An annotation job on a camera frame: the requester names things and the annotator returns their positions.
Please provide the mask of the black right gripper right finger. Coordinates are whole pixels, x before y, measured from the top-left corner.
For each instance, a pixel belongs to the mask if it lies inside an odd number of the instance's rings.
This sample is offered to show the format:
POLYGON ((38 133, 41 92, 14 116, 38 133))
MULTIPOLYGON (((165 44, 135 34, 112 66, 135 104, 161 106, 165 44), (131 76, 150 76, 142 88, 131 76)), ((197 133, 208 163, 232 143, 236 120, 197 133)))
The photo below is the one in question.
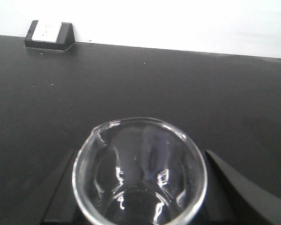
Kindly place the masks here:
POLYGON ((252 211, 271 225, 281 225, 281 199, 243 176, 211 150, 206 155, 252 211))

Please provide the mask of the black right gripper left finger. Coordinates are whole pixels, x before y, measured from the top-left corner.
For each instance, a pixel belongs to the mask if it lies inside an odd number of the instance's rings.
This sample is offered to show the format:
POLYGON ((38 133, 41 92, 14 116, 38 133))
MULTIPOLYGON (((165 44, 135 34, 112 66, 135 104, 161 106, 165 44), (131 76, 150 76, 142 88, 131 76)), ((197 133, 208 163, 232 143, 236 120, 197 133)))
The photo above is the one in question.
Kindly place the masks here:
POLYGON ((49 206, 44 214, 44 225, 78 225, 82 218, 74 197, 72 187, 72 170, 78 151, 71 153, 69 161, 61 175, 49 206))

